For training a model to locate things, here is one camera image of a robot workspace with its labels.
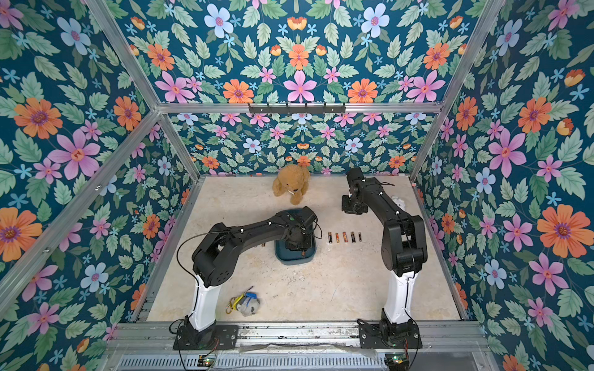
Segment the teal plastic storage tray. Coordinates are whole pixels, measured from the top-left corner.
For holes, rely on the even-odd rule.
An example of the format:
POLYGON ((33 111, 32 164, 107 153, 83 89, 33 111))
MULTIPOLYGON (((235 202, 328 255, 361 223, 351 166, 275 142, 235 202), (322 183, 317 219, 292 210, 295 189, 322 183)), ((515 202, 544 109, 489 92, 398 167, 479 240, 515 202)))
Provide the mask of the teal plastic storage tray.
POLYGON ((315 243, 308 250, 289 250, 285 241, 275 241, 275 256, 286 266, 309 263, 313 260, 316 251, 315 243))

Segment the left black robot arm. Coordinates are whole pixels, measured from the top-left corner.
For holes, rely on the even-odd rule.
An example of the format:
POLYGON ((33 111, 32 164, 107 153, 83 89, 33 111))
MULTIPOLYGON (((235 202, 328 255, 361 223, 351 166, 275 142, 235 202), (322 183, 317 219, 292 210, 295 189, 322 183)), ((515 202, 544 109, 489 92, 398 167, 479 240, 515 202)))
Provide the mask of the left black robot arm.
POLYGON ((313 245, 317 220, 309 207, 303 207, 244 226, 219 223, 211 227, 192 255, 196 291, 188 315, 191 327, 203 332, 216 322, 221 286, 235 272, 242 253, 271 241, 283 241, 292 250, 308 250, 313 245))

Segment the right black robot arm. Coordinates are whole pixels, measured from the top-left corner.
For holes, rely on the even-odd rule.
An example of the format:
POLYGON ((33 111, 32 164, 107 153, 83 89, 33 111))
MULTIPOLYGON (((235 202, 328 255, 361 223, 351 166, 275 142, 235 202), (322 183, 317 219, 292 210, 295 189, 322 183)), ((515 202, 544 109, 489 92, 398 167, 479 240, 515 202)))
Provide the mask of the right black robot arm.
POLYGON ((346 173, 349 193, 342 198, 342 211, 362 215, 369 211, 382 225, 381 258, 391 272, 382 321, 400 325, 411 320, 415 281, 428 260, 423 219, 413 216, 388 196, 376 178, 367 178, 360 168, 346 173))

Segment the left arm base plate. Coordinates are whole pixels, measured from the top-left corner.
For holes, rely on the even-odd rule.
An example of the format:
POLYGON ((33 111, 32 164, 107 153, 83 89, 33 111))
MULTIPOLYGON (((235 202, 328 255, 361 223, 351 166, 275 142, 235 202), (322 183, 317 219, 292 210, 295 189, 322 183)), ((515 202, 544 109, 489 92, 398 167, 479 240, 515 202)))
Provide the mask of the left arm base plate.
POLYGON ((176 330, 173 349, 179 351, 229 350, 238 340, 238 326, 213 324, 202 332, 191 325, 181 325, 176 330))

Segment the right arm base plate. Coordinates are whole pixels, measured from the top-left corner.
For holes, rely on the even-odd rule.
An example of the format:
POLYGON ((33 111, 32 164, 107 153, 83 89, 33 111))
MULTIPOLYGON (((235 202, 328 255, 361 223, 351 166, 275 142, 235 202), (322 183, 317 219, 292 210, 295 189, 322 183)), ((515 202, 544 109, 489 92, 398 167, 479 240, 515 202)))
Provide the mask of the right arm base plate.
POLYGON ((409 319, 400 324, 382 319, 378 323, 357 320, 362 349, 422 349, 419 327, 409 319))

